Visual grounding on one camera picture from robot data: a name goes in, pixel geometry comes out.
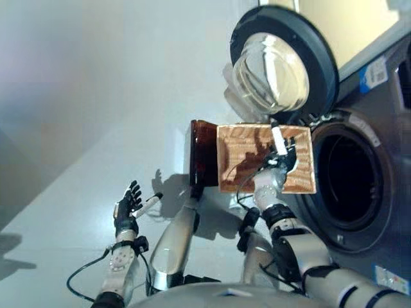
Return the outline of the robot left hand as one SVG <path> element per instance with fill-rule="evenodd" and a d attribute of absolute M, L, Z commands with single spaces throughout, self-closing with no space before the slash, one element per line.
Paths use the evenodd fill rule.
<path fill-rule="evenodd" d="M 145 214 L 150 208 L 158 203 L 163 197 L 163 193 L 155 193 L 146 200 L 142 199 L 141 187 L 136 180 L 133 180 L 126 188 L 120 201 L 115 204 L 113 218 L 116 235 L 127 230 L 139 233 L 137 218 Z"/>

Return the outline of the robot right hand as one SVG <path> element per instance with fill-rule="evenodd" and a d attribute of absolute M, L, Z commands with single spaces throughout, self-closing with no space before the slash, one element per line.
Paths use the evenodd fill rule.
<path fill-rule="evenodd" d="M 289 173 L 297 165 L 295 139 L 294 137 L 284 138 L 279 125 L 275 122 L 271 123 L 271 132 L 274 143 L 269 146 L 270 151 L 266 154 L 263 165 L 284 169 L 286 173 Z"/>

